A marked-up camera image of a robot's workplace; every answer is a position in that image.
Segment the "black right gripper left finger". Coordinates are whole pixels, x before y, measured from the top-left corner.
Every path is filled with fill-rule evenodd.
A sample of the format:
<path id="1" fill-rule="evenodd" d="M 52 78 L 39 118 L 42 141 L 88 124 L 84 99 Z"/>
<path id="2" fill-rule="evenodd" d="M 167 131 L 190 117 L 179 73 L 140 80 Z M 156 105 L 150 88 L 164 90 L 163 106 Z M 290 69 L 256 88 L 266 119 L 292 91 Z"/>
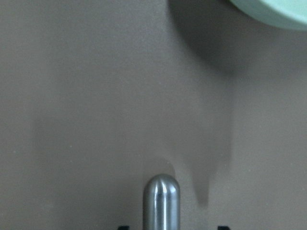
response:
<path id="1" fill-rule="evenodd" d="M 117 230 L 130 230 L 129 226 L 118 226 Z"/>

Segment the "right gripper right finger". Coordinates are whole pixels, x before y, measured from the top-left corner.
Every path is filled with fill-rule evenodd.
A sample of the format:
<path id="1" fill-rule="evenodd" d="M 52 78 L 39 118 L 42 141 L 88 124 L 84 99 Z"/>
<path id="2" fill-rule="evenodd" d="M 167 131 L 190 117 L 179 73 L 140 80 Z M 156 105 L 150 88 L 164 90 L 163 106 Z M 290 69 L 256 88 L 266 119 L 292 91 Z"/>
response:
<path id="1" fill-rule="evenodd" d="M 218 226 L 217 230 L 230 230 L 228 226 Z"/>

